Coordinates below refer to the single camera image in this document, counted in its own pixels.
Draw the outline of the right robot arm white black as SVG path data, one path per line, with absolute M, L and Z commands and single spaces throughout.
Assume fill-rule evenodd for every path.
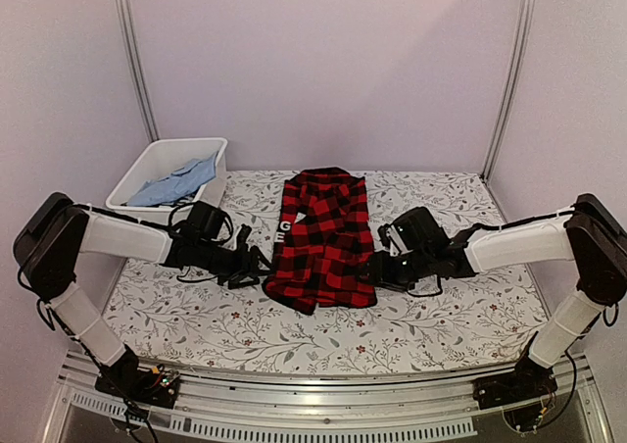
M 530 340 L 506 380 L 506 391 L 526 400 L 551 368 L 603 311 L 626 295 L 626 231 L 593 194 L 554 213 L 502 225 L 476 223 L 450 237 L 425 207 L 382 225 L 383 244 L 361 270 L 362 280 L 405 290 L 425 277 L 470 278 L 514 265 L 574 262 L 576 289 Z

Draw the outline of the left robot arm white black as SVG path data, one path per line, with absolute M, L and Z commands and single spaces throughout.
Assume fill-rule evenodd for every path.
M 164 224 L 143 221 L 74 202 L 55 192 L 28 221 L 13 245 L 19 285 L 35 294 L 93 358 L 109 367 L 109 383 L 125 398 L 145 390 L 145 376 L 126 360 L 133 352 L 106 324 L 79 287 L 75 265 L 84 253 L 143 260 L 166 268 L 196 268 L 220 285 L 257 285 L 271 272 L 270 261 L 248 243 L 251 229 L 235 228 L 229 214 L 205 202 L 187 204 L 186 218 Z

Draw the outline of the red black plaid shirt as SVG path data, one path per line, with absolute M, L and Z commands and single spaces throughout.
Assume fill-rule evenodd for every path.
M 263 291 L 306 316 L 372 307 L 375 287 L 362 272 L 373 253 L 365 178 L 339 168 L 304 170 L 284 182 Z

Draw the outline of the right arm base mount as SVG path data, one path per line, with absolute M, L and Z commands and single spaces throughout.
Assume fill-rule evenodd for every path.
M 557 391 L 552 368 L 543 368 L 523 357 L 512 371 L 472 381 L 473 399 L 481 410 L 540 398 Z

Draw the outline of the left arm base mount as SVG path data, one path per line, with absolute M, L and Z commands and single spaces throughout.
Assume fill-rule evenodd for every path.
M 130 360 L 102 366 L 95 383 L 95 389 L 101 393 L 165 409 L 174 408 L 179 387 L 178 372 L 166 370 L 163 365 L 141 369 Z

